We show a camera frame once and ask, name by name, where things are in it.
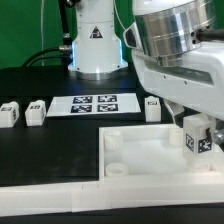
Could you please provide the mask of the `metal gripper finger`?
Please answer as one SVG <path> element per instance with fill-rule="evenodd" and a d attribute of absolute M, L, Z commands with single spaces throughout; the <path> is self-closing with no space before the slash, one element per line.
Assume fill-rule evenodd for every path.
<path fill-rule="evenodd" d="M 208 128 L 206 129 L 206 136 L 216 145 L 224 144 L 224 121 L 208 116 Z"/>
<path fill-rule="evenodd" d="M 169 100 L 164 100 L 164 104 L 172 117 L 173 123 L 178 127 L 182 127 L 185 112 L 184 107 Z"/>

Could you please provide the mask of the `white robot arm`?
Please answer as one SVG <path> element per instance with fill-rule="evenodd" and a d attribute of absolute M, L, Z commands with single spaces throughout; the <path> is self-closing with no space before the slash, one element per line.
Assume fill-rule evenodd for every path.
<path fill-rule="evenodd" d="M 132 0 L 134 22 L 122 38 L 115 0 L 74 1 L 71 71 L 105 77 L 127 65 L 125 44 L 144 90 L 163 98 L 174 116 L 184 107 L 206 114 L 213 142 L 224 143 L 224 30 L 214 26 L 213 0 Z"/>

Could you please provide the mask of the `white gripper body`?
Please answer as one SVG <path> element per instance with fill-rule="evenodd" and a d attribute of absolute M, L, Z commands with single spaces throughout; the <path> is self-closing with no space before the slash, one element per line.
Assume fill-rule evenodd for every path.
<path fill-rule="evenodd" d="M 183 65 L 162 67 L 140 50 L 132 51 L 146 92 L 224 120 L 224 44 L 203 42 L 182 55 Z"/>

